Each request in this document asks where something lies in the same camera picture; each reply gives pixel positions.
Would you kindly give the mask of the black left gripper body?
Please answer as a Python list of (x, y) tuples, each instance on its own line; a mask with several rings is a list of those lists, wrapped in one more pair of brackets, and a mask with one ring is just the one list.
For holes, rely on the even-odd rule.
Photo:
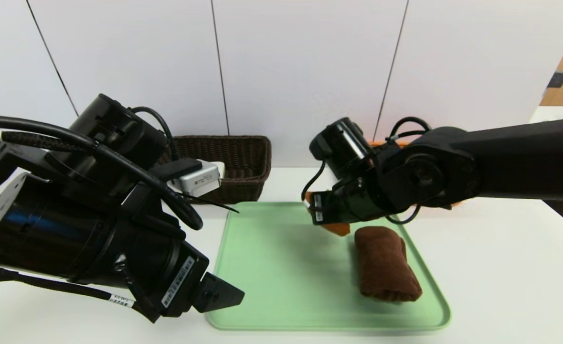
[(209, 259), (174, 229), (115, 227), (110, 233), (110, 275), (131, 292), (130, 298), (111, 294), (110, 301), (132, 309), (154, 323), (179, 317), (192, 307), (192, 295)]

